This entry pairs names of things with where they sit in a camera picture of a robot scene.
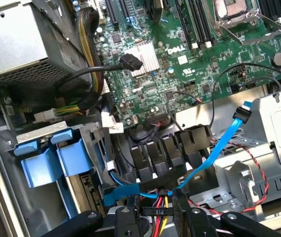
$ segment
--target motherboard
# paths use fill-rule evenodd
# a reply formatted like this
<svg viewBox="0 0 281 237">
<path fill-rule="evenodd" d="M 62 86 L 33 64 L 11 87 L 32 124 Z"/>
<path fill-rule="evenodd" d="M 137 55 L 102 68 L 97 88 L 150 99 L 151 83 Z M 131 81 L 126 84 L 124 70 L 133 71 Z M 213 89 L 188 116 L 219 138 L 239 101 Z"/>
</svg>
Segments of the motherboard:
<svg viewBox="0 0 281 237">
<path fill-rule="evenodd" d="M 92 0 L 100 13 L 95 41 L 103 63 L 117 64 L 126 53 L 143 63 L 135 72 L 107 74 L 124 128 L 153 123 L 197 102 L 182 91 L 212 99 L 219 74 L 244 62 L 281 70 L 281 0 Z M 215 87 L 215 98 L 270 83 L 247 81 L 281 75 L 240 66 Z"/>
</svg>

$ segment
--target power supply unit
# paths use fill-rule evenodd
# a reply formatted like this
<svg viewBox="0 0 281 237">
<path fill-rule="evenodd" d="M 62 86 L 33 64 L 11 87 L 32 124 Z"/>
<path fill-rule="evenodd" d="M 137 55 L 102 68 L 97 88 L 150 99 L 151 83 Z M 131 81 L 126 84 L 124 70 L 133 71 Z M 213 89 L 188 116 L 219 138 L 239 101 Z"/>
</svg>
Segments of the power supply unit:
<svg viewBox="0 0 281 237">
<path fill-rule="evenodd" d="M 0 3 L 0 82 L 49 88 L 87 66 L 64 1 Z"/>
</svg>

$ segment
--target power supply vent grille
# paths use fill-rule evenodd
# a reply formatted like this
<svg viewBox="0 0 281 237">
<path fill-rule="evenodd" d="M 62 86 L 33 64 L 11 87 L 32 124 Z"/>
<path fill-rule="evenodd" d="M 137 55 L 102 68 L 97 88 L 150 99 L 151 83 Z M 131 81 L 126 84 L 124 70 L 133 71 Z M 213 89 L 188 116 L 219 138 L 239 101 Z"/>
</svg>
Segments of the power supply vent grille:
<svg viewBox="0 0 281 237">
<path fill-rule="evenodd" d="M 32 88 L 48 88 L 66 75 L 65 72 L 48 63 L 41 63 L 1 75 L 0 81 L 23 84 Z"/>
</svg>

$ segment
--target chipset heatsink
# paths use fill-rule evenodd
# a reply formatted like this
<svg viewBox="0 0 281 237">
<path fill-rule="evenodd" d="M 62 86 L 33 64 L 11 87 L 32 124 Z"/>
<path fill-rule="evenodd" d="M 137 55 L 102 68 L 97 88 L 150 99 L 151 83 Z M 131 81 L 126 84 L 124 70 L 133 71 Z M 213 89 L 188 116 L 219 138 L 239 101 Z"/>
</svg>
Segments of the chipset heatsink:
<svg viewBox="0 0 281 237">
<path fill-rule="evenodd" d="M 248 12 L 247 0 L 214 0 L 217 17 L 226 20 Z"/>
<path fill-rule="evenodd" d="M 137 46 L 125 50 L 125 53 L 134 55 L 144 63 L 140 70 L 131 72 L 131 75 L 133 77 L 138 77 L 160 68 L 159 61 L 152 42 L 139 43 Z"/>
</svg>

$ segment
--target green circuit board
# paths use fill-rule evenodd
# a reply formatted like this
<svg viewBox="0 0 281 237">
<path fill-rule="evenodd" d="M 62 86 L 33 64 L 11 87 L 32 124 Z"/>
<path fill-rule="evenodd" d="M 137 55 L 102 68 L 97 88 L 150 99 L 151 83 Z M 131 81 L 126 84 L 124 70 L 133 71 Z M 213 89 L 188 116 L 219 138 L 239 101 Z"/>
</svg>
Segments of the green circuit board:
<svg viewBox="0 0 281 237">
<path fill-rule="evenodd" d="M 169 0 L 170 9 L 163 12 L 162 20 L 157 25 L 152 24 L 149 19 L 143 0 L 125 0 L 130 16 L 134 17 L 134 26 L 127 22 L 120 1 L 111 2 L 119 26 L 114 27 L 107 16 L 106 23 L 100 25 L 102 36 L 96 39 L 104 64 L 117 64 L 127 49 L 147 41 L 153 43 L 160 65 L 159 69 L 140 77 L 132 77 L 126 71 L 108 73 L 109 86 L 124 128 L 148 123 L 148 119 L 165 115 L 167 96 L 174 91 L 188 92 L 200 98 L 203 103 L 210 102 L 214 81 L 223 70 L 241 62 L 272 66 L 271 57 L 281 52 L 281 35 L 261 43 L 241 46 L 227 34 L 218 37 L 212 30 L 211 35 L 216 39 L 216 44 L 211 48 L 190 50 L 174 0 Z M 247 24 L 233 30 L 240 39 L 246 40 L 265 35 L 269 32 L 266 28 L 258 20 L 255 26 Z M 269 70 L 247 67 L 243 76 L 241 72 L 236 72 L 235 75 L 225 74 L 216 85 L 215 98 L 233 94 L 231 85 L 243 84 L 262 76 L 281 79 L 280 75 Z M 268 81 L 259 82 L 255 86 L 264 83 Z M 170 100 L 172 112 L 195 105 L 193 99 L 183 95 L 174 95 Z"/>
</svg>

